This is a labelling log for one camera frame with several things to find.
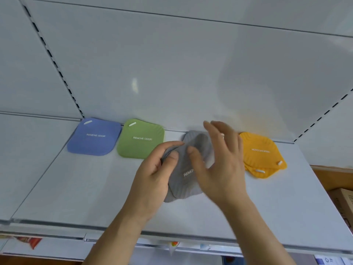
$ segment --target red package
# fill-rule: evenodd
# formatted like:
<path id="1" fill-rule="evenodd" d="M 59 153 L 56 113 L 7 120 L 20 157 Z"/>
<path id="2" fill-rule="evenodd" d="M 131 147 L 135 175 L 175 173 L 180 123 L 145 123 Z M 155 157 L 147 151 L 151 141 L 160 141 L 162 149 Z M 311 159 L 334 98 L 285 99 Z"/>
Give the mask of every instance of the red package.
<path id="1" fill-rule="evenodd" d="M 28 243 L 32 249 L 35 249 L 42 238 L 35 238 L 35 237 L 15 237 L 17 240 Z"/>

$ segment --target cardboard box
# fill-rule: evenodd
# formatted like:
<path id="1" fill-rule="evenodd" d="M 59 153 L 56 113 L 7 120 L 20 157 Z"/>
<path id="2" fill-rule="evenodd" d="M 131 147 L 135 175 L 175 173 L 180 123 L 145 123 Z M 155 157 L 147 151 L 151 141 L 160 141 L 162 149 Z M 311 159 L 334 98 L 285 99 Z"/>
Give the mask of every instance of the cardboard box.
<path id="1" fill-rule="evenodd" d="M 331 200 L 353 233 L 353 191 L 335 189 L 328 192 Z"/>

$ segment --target forearm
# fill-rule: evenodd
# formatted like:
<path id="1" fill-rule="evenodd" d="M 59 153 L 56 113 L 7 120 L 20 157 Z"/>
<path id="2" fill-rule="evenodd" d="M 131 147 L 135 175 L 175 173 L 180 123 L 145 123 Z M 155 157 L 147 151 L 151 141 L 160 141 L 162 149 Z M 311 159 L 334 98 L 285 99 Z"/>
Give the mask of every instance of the forearm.
<path id="1" fill-rule="evenodd" d="M 83 265 L 127 265 L 143 225 L 122 209 L 92 247 Z"/>
<path id="2" fill-rule="evenodd" d="M 241 205 L 227 205 L 222 210 L 236 235 L 247 264 L 295 264 L 250 198 L 246 197 Z"/>

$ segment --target right hand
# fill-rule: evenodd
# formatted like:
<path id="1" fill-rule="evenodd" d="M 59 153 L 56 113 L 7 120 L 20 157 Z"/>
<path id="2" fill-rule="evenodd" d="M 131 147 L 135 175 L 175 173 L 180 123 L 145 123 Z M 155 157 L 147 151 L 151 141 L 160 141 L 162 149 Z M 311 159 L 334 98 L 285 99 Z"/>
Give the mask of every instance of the right hand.
<path id="1" fill-rule="evenodd" d="M 211 138 L 215 163 L 207 169 L 200 152 L 195 147 L 188 147 L 200 188 L 221 210 L 230 204 L 241 205 L 249 198 L 245 187 L 243 141 L 223 122 L 204 121 L 203 125 Z"/>

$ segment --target blue silicone pad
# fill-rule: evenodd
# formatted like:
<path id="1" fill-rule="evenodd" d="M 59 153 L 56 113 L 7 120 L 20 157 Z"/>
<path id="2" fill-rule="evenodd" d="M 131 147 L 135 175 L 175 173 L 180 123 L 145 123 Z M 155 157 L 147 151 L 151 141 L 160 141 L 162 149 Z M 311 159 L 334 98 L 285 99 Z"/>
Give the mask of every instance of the blue silicone pad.
<path id="1" fill-rule="evenodd" d="M 121 125 L 117 122 L 85 118 L 67 143 L 67 150 L 78 154 L 106 155 L 114 148 L 120 132 Z"/>

